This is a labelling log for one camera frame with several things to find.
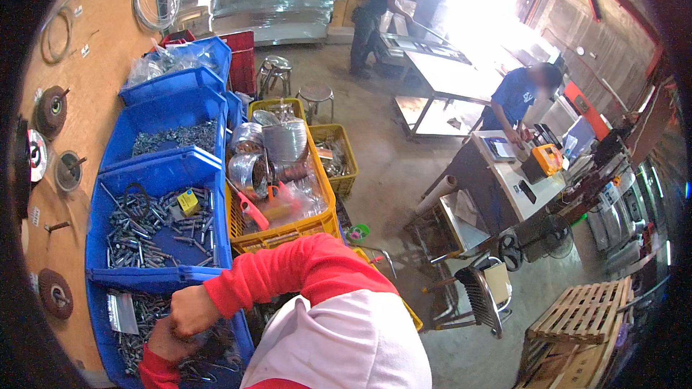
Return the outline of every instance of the cart wheel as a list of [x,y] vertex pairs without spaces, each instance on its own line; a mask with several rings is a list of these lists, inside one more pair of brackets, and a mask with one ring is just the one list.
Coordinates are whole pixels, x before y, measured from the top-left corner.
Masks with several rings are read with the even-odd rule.
[[517,238],[514,236],[506,235],[500,238],[500,246],[497,247],[497,253],[500,255],[500,260],[505,262],[507,271],[516,272],[521,268],[521,249],[519,249]]
[[34,122],[39,133],[53,140],[60,134],[67,117],[66,91],[60,86],[48,88],[35,110]]
[[60,320],[72,315],[72,291],[59,273],[50,269],[39,272],[39,296],[48,314]]

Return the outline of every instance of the red sleeve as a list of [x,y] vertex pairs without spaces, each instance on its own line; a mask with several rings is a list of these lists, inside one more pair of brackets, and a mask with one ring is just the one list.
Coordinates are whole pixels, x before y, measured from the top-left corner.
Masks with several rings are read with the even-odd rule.
[[204,281],[204,287],[225,318],[290,291],[299,291],[312,306],[355,290],[399,294],[384,275],[326,233],[242,254],[233,269]]
[[139,375],[146,389],[177,389],[180,383],[176,363],[152,352],[147,344],[144,344],[144,356],[139,363]]

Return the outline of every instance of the wooden pallet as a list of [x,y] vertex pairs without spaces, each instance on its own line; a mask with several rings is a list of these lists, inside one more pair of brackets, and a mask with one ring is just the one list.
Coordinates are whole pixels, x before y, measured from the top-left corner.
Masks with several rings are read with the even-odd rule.
[[[630,291],[629,277],[620,282],[624,282],[623,289],[627,294],[620,296],[620,300],[615,304],[616,309],[634,298]],[[547,353],[543,354],[542,359],[532,369],[527,370],[526,377],[514,388],[594,389],[599,387],[615,350],[623,319],[624,313],[615,316],[605,343],[575,344],[571,341],[554,343],[546,350]]]
[[630,277],[602,284],[576,285],[566,289],[527,330],[529,338],[546,341],[603,344],[615,322]]

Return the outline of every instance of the metal chair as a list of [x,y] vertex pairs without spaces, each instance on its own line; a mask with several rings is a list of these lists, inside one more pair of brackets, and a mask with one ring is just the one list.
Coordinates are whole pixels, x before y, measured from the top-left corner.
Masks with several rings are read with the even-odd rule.
[[257,98],[262,99],[265,94],[274,90],[278,80],[281,80],[283,85],[283,98],[288,98],[290,96],[290,72],[292,70],[293,65],[288,59],[274,55],[266,56],[255,75],[255,78],[261,76],[257,85],[260,88]]
[[[502,323],[512,315],[512,310],[508,308],[512,297],[510,294],[509,298],[504,302],[496,304],[483,274],[485,269],[501,263],[500,259],[491,257],[490,251],[486,251],[470,265],[458,270],[453,277],[439,281],[432,287],[422,289],[422,292],[429,293],[437,288],[452,285],[458,280],[463,284],[466,293],[469,295],[471,311],[453,316],[451,319],[445,318],[448,313],[443,313],[433,319],[433,323],[435,323],[434,329],[445,330],[473,325],[486,325],[491,328],[490,333],[493,336],[501,339]],[[473,316],[472,320],[462,321],[471,316]]]
[[313,116],[317,115],[317,110],[321,103],[326,100],[332,101],[332,120],[334,122],[334,92],[332,88],[324,84],[324,82],[312,81],[298,89],[296,98],[303,98],[307,101],[307,115],[305,120],[308,125],[312,125]]

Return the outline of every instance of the worker in black clothing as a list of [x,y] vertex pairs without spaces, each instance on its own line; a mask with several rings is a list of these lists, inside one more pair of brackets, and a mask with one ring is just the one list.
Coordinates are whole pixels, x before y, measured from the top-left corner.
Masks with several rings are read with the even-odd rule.
[[379,36],[380,17],[390,10],[393,13],[403,15],[406,22],[413,19],[396,5],[396,0],[368,0],[362,6],[353,11],[351,21],[355,23],[353,44],[351,45],[351,74],[367,79],[365,61],[368,54],[374,50],[377,36]]

